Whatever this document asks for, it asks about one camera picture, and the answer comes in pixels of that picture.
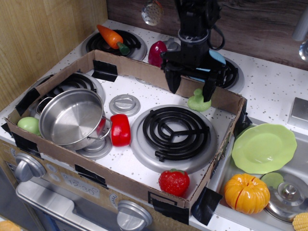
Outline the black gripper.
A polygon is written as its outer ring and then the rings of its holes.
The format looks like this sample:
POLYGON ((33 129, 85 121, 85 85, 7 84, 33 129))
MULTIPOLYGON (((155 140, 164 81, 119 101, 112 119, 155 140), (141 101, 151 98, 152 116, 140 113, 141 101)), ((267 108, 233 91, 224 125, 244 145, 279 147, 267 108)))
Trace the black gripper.
POLYGON ((207 72, 197 70, 201 66, 205 55, 210 49, 207 37, 198 40, 181 38, 180 51, 166 51, 161 53, 161 69, 165 73, 169 90, 175 94, 180 86, 181 76, 188 76, 204 82, 204 102, 211 97, 219 84, 219 74, 213 70, 207 72))

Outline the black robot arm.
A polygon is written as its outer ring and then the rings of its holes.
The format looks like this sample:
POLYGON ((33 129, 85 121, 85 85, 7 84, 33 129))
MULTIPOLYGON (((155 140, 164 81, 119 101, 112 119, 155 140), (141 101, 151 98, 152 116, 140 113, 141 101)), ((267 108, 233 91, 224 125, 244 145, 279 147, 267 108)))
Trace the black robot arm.
POLYGON ((227 70, 210 53, 214 49, 211 30, 221 32, 215 25, 221 7, 215 0, 177 0, 175 5, 180 19, 180 50, 161 53, 161 68, 172 93, 178 90, 182 76, 203 79, 202 94, 204 102, 208 102, 216 86, 223 83, 227 70))

